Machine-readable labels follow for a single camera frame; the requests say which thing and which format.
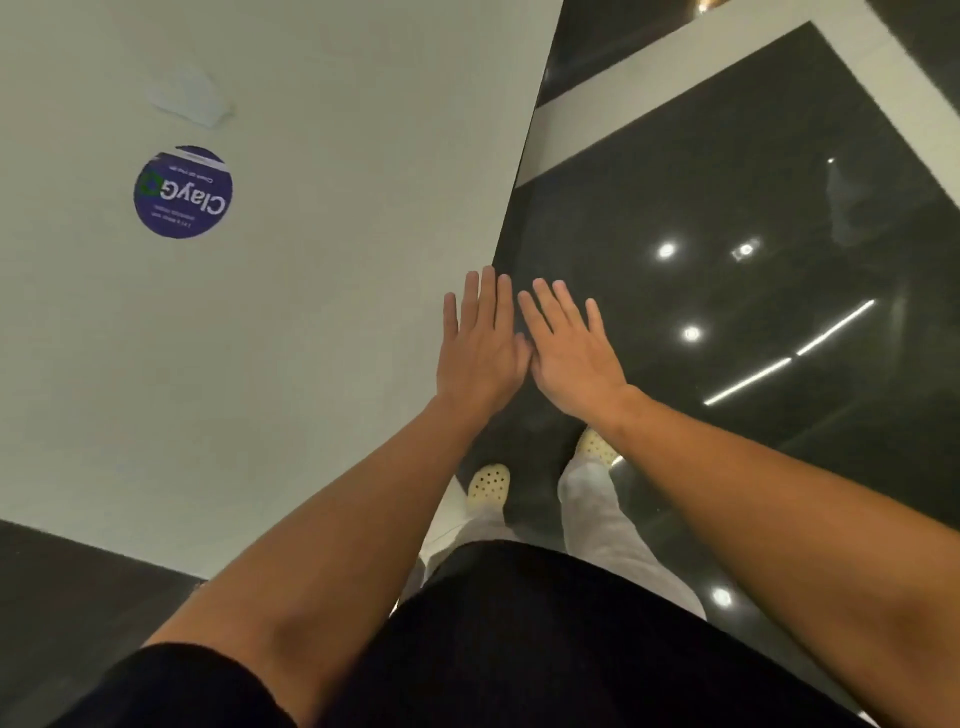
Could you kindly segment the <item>light grey trousers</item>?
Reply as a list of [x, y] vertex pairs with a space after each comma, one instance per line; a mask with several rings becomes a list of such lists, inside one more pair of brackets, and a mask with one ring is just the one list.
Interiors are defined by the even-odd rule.
[[[566, 553], [592, 564], [669, 601], [702, 620], [699, 597], [661, 563], [620, 508], [610, 469], [573, 455], [558, 480], [562, 538]], [[485, 541], [521, 539], [503, 518], [471, 517], [450, 545], [434, 554], [425, 566], [421, 586], [459, 547]]]

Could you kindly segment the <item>person's left forearm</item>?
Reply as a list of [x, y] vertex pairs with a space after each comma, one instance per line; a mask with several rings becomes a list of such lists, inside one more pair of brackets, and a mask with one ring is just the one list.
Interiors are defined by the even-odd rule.
[[459, 463], [502, 408], [436, 394], [196, 590], [146, 646], [212, 650], [255, 675], [295, 724], [315, 722], [388, 619]]

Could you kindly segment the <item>cream perforated clog shoe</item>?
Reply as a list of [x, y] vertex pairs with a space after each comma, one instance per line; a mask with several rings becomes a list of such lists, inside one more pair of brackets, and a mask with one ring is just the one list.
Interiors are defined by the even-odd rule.
[[599, 433], [587, 427], [580, 436], [574, 456], [601, 463], [607, 470], [622, 462], [622, 456]]
[[466, 489], [466, 513], [472, 518], [489, 517], [502, 520], [510, 485], [509, 467], [503, 464], [480, 467]]

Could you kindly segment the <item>black shirt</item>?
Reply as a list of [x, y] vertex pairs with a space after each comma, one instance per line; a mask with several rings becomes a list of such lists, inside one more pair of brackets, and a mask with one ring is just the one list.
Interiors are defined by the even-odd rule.
[[510, 540], [458, 547], [309, 728], [873, 728], [653, 592]]

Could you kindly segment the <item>person's right forearm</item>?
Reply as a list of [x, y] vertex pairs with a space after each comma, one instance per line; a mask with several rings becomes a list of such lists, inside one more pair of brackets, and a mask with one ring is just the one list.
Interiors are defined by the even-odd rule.
[[581, 418], [878, 722], [960, 728], [959, 532], [631, 385]]

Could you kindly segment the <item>person's left hand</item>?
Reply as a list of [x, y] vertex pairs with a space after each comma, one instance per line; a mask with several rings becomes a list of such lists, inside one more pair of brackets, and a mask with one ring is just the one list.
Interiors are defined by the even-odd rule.
[[514, 379], [513, 337], [520, 332], [509, 274], [496, 272], [495, 330], [487, 337], [477, 336], [481, 271], [465, 275], [462, 296], [456, 297], [459, 335], [447, 346], [441, 342], [437, 370], [438, 397], [476, 430], [510, 403], [525, 380]]

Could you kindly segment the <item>person's right hand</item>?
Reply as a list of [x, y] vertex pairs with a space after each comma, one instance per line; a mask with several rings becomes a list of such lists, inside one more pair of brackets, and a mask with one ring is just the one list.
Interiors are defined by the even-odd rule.
[[[538, 389], [558, 410], [582, 421], [606, 442], [622, 446], [630, 418], [644, 396], [627, 380], [610, 341], [609, 348], [594, 347], [586, 310], [571, 298], [573, 341], [533, 340], [543, 377], [543, 386]], [[533, 339], [533, 290], [519, 292], [518, 302]]]

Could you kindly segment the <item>round blue sticker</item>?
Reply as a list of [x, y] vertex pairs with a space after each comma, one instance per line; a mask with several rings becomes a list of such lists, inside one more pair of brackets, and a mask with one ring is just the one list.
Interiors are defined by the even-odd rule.
[[181, 145], [157, 153], [139, 172], [133, 204], [140, 222], [160, 237], [189, 239], [218, 226], [234, 198], [234, 177], [222, 158]]

